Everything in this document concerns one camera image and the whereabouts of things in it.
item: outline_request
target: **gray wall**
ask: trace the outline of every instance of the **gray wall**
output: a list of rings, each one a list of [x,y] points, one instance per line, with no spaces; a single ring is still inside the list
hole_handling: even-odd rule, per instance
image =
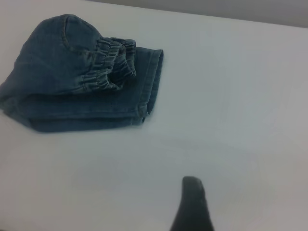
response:
[[[308,27],[308,0],[94,0],[183,13]]]

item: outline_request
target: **stitching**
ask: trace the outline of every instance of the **stitching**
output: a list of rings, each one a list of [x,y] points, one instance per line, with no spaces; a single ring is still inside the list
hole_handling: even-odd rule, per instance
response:
[[[62,37],[62,41],[63,41],[64,46],[66,48],[68,48],[70,51],[76,52],[76,53],[93,53],[92,51],[77,50],[74,47],[72,47],[71,45],[69,45],[69,42],[67,40],[66,33],[65,33],[66,24],[67,24],[67,20],[68,20],[69,16],[70,15],[66,15],[63,19],[63,27],[62,27],[62,36],[61,37]]]

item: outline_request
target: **denim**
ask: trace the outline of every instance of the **denim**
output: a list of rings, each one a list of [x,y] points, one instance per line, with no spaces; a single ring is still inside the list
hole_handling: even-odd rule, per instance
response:
[[[0,86],[0,108],[42,132],[139,125],[157,97],[162,50],[104,38],[75,15],[41,22]]]

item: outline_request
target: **folded jeans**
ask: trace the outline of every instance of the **folded jeans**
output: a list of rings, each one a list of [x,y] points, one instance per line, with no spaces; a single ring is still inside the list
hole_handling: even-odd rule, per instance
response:
[[[162,50],[103,38],[74,15],[40,23],[0,86],[0,107],[42,132],[141,124],[157,97]]]

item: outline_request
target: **white background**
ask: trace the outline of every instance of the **white background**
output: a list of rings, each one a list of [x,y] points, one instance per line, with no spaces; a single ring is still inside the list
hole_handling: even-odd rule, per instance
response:
[[[0,80],[43,19],[164,49],[141,127],[40,134],[0,115],[0,229],[167,231],[199,177],[218,231],[308,227],[308,30],[81,0],[2,0]]]

